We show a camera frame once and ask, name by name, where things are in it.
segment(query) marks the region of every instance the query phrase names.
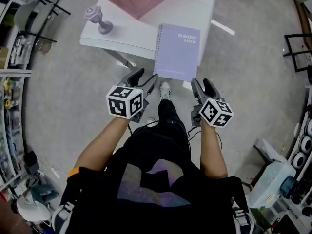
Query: person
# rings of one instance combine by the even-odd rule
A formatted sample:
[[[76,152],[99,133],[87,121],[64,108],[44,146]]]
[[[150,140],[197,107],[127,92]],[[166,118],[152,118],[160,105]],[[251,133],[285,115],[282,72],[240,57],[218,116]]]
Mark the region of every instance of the person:
[[[187,132],[160,86],[159,122],[136,129],[113,152],[130,120],[116,117],[85,148],[69,173],[57,233],[106,230],[192,230],[235,233],[233,198],[247,211],[239,178],[228,177],[216,131],[201,121],[200,169],[191,161]]]

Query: white chair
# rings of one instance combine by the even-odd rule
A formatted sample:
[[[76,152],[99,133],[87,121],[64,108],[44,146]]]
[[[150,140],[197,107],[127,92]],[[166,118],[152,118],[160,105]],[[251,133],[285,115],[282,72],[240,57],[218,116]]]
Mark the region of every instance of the white chair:
[[[44,4],[45,6],[43,7],[43,9],[39,10],[38,14],[36,15],[36,17],[33,19],[31,25],[26,29],[27,24],[29,22],[29,18],[30,15],[32,14],[32,12],[34,11],[34,9],[38,6],[38,4]],[[54,8],[58,8],[62,11],[64,11],[65,13],[67,13],[68,15],[70,15],[71,13],[69,13],[68,11],[64,10],[63,8],[59,7],[58,5],[52,3],[49,0],[36,0],[30,3],[26,3],[24,5],[22,5],[15,13],[14,15],[14,24],[17,26],[17,28],[19,29],[20,33],[27,33],[30,34],[32,36],[36,36],[39,38],[43,38],[46,40],[50,40],[53,42],[57,42],[55,40],[43,37],[39,35],[39,32],[41,31],[41,29],[43,28],[45,21],[47,20],[48,16],[50,15],[50,13],[54,13],[55,15],[58,15],[53,9]]]

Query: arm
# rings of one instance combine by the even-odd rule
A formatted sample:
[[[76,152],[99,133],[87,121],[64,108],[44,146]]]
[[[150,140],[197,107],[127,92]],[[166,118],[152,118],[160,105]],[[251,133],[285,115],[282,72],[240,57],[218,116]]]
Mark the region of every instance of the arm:
[[[116,117],[83,150],[75,167],[85,167],[95,171],[103,170],[112,156],[118,142],[127,130],[130,120]]]
[[[215,128],[201,121],[200,170],[209,178],[218,179],[228,176]]]

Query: white box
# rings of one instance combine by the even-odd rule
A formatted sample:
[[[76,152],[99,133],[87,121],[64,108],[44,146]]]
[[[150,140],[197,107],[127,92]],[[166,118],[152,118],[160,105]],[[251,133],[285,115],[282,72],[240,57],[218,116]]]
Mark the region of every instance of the white box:
[[[228,103],[211,98],[207,99],[199,113],[212,127],[225,127],[234,116]]]
[[[143,109],[143,90],[113,86],[106,95],[110,115],[131,119]]]

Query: table leg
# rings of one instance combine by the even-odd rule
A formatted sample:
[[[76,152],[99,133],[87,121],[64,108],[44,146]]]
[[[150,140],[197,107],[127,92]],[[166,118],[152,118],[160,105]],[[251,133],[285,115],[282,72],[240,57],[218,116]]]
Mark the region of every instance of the table leg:
[[[134,69],[135,67],[125,59],[125,57],[123,57],[120,53],[118,53],[115,50],[110,50],[110,49],[103,49],[106,53],[108,53],[109,55],[111,55],[112,57],[114,57],[115,59],[117,59],[118,61],[120,61],[124,66],[126,66],[129,69]]]

